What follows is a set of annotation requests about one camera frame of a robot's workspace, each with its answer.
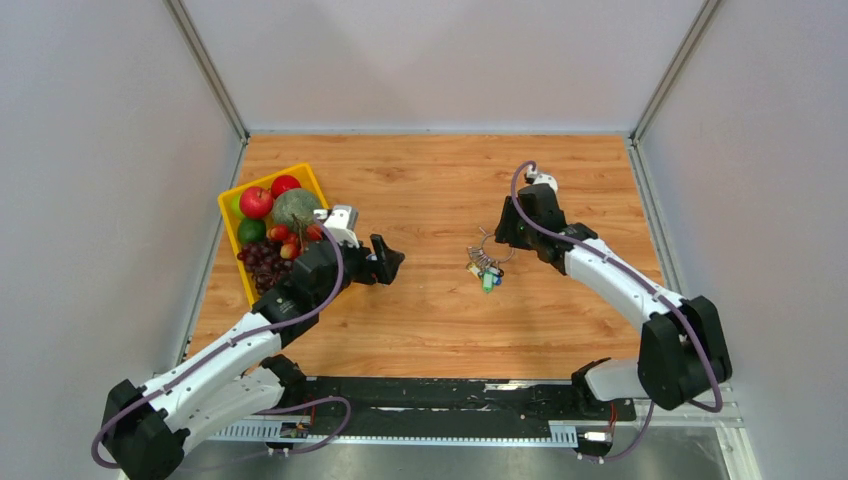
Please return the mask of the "silver keyring with keys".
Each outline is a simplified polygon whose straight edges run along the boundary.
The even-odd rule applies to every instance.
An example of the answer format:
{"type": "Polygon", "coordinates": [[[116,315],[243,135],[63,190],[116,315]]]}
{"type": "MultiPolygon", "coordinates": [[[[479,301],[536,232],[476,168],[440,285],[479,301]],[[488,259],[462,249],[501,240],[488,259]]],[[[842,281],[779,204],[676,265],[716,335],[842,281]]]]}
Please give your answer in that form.
{"type": "Polygon", "coordinates": [[[487,242],[494,238],[494,234],[483,227],[480,227],[479,231],[482,234],[480,241],[466,249],[469,259],[466,270],[478,278],[482,291],[489,294],[502,284],[504,271],[501,264],[509,262],[514,257],[515,248],[511,247],[506,256],[494,257],[485,250],[487,242]]]}

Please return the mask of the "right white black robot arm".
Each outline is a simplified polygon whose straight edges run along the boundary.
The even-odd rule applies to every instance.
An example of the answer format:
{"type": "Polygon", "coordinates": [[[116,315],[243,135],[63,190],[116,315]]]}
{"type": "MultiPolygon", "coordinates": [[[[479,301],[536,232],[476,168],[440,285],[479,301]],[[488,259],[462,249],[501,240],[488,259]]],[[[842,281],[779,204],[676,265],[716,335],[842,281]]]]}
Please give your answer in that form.
{"type": "Polygon", "coordinates": [[[570,393],[577,413],[596,417],[611,400],[625,398],[649,399],[668,411],[683,404],[711,413],[723,408],[720,385],[731,377],[732,365],[713,302],[662,287],[623,261],[592,229],[567,223],[547,184],[511,190],[495,240],[535,252],[594,291],[640,335],[637,358],[603,358],[573,373],[570,393]]]}

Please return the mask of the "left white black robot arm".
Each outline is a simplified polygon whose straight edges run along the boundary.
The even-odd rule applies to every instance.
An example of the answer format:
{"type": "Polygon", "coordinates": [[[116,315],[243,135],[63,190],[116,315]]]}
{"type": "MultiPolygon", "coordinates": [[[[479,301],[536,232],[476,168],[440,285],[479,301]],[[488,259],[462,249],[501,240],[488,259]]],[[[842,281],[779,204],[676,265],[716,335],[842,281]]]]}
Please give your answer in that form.
{"type": "Polygon", "coordinates": [[[141,386],[125,379],[108,393],[94,462],[130,479],[165,479],[206,438],[254,413],[297,412],[306,388],[282,371],[280,351],[319,320],[352,283],[391,284],[405,260],[378,234],[371,247],[322,239],[224,335],[141,386]]]}

